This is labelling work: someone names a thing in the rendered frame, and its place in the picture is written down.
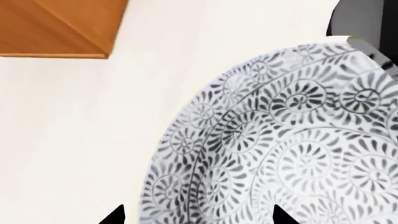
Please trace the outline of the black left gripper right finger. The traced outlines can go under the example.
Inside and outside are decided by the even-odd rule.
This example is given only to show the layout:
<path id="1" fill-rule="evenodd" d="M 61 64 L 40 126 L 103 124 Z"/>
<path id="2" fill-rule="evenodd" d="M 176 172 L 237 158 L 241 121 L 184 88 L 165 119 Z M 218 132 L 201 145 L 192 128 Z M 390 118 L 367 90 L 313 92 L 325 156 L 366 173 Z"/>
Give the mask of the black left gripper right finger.
<path id="1" fill-rule="evenodd" d="M 278 205 L 274 205 L 272 219 L 274 224 L 300 224 Z"/>

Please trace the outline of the white plate with grey swirls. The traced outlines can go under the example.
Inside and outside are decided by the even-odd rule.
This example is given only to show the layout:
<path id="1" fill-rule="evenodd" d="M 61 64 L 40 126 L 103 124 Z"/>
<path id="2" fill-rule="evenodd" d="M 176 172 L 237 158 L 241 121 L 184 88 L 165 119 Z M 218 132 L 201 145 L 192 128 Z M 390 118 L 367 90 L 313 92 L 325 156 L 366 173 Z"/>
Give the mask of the white plate with grey swirls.
<path id="1" fill-rule="evenodd" d="M 225 72 L 159 141 L 136 224 L 398 224 L 398 67 L 305 44 Z"/>

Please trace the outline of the brown wooden cabinet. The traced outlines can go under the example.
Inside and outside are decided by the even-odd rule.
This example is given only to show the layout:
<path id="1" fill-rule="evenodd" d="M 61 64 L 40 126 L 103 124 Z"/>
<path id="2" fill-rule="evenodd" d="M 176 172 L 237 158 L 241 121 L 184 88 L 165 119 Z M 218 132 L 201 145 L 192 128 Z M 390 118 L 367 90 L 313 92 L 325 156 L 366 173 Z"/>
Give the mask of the brown wooden cabinet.
<path id="1" fill-rule="evenodd" d="M 0 0 L 0 57 L 107 59 L 129 0 Z"/>

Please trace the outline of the glossy black bowl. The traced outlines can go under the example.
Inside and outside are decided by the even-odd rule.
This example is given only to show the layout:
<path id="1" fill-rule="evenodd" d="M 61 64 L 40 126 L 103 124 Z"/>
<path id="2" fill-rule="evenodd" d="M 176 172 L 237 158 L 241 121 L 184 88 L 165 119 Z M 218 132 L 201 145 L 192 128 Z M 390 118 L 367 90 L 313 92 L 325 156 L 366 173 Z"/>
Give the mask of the glossy black bowl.
<path id="1" fill-rule="evenodd" d="M 398 0 L 338 0 L 326 36 L 347 36 L 398 81 Z"/>

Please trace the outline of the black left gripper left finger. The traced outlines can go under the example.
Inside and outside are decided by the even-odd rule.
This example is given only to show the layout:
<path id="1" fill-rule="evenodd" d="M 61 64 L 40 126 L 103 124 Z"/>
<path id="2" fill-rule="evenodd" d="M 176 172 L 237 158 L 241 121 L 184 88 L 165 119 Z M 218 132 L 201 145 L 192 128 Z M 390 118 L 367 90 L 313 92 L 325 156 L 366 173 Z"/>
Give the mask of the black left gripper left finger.
<path id="1" fill-rule="evenodd" d="M 108 216 L 99 222 L 99 224 L 124 224 L 126 214 L 124 205 L 119 205 Z"/>

